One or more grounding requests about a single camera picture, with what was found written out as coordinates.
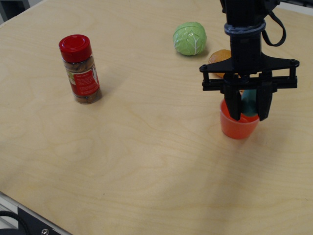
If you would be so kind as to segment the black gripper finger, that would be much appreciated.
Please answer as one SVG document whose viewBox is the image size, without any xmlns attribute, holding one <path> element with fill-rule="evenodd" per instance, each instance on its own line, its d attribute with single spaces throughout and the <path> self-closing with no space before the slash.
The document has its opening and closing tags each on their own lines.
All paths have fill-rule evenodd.
<svg viewBox="0 0 313 235">
<path fill-rule="evenodd" d="M 225 73 L 223 94 L 231 118 L 239 120 L 241 117 L 241 95 L 239 77 L 237 74 Z"/>
<path fill-rule="evenodd" d="M 269 116 L 273 93 L 277 92 L 277 84 L 273 80 L 271 71 L 262 72 L 259 74 L 259 79 L 256 106 L 259 120 L 263 121 Z"/>
</svg>

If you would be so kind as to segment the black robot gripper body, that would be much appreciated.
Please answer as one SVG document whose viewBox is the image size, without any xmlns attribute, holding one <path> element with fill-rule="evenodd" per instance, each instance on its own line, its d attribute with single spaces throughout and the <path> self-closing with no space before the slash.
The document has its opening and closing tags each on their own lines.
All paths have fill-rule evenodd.
<svg viewBox="0 0 313 235">
<path fill-rule="evenodd" d="M 204 91 L 224 93 L 224 85 L 237 90 L 256 89 L 263 82 L 273 82 L 277 89 L 297 88 L 299 61 L 270 57 L 262 53 L 261 35 L 230 37 L 231 57 L 202 65 Z"/>
</svg>

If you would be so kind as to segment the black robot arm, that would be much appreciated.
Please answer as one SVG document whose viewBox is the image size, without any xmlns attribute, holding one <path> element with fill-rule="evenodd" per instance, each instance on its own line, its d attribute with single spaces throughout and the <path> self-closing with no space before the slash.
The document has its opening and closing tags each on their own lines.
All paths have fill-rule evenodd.
<svg viewBox="0 0 313 235">
<path fill-rule="evenodd" d="M 226 13 L 224 31 L 230 37 L 231 57 L 202 65 L 200 72 L 203 73 L 203 90 L 224 94 L 230 116 L 235 120 L 239 120 L 244 112 L 241 90 L 256 91 L 256 113 L 263 121 L 269 115 L 273 93 L 278 89 L 297 87 L 296 68 L 299 61 L 262 53 L 262 41 L 278 47 L 286 39 L 286 31 L 283 31 L 281 40 L 273 44 L 266 33 L 266 16 L 284 26 L 273 13 L 279 3 L 278 0 L 221 2 Z"/>
</svg>

